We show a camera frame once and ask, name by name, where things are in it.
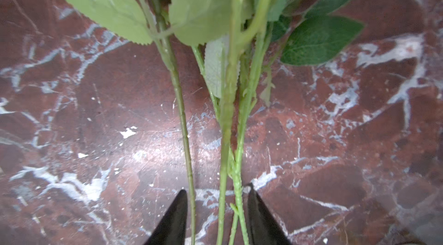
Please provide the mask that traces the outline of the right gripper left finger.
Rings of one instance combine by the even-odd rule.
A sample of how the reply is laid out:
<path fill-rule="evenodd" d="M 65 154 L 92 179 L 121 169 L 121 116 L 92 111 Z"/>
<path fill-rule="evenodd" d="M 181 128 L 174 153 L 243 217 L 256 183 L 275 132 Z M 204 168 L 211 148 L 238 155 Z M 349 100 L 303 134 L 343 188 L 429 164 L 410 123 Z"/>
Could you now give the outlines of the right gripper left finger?
<path fill-rule="evenodd" d="M 188 195 L 180 190 L 145 245 L 184 245 L 188 217 Z"/>

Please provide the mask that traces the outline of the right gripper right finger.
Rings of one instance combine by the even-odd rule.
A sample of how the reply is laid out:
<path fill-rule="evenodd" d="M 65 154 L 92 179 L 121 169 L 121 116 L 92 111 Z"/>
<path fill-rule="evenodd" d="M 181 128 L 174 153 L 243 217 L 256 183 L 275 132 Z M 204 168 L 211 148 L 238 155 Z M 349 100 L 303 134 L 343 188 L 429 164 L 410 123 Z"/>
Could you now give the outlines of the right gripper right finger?
<path fill-rule="evenodd" d="M 253 245 L 291 245 L 278 222 L 272 216 L 264 201 L 254 189 L 253 184 L 248 184 L 248 218 L 247 229 L 249 239 Z"/>

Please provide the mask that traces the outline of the large pink peony stem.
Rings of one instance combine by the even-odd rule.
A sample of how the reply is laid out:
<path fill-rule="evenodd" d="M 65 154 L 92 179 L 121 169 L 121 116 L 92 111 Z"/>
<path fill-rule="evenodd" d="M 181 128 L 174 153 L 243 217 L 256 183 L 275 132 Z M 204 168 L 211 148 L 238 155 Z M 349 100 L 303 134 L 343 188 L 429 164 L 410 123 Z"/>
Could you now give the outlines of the large pink peony stem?
<path fill-rule="evenodd" d="M 229 35 L 228 64 L 219 99 L 221 128 L 219 213 L 216 243 L 224 243 L 227 181 L 234 184 L 233 227 L 246 233 L 241 170 L 247 123 L 258 100 L 268 101 L 272 82 L 257 94 L 263 73 L 275 54 L 285 65 L 317 66 L 336 57 L 363 29 L 356 20 L 336 16 L 350 0 L 171 0 L 168 15 L 174 35 L 198 46 Z"/>

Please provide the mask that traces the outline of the pink rose stem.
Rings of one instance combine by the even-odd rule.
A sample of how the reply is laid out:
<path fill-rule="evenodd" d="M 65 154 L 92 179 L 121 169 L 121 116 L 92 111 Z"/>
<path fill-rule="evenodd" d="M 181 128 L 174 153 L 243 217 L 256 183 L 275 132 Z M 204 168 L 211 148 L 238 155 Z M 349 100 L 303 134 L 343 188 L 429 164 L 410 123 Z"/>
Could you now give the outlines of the pink rose stem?
<path fill-rule="evenodd" d="M 166 21 L 160 0 L 65 0 L 81 14 L 120 37 L 139 45 L 154 43 L 170 73 L 181 123 L 183 151 L 189 188 L 188 217 L 190 242 L 196 244 L 196 191 L 192 158 L 177 59 L 170 38 L 166 34 Z"/>

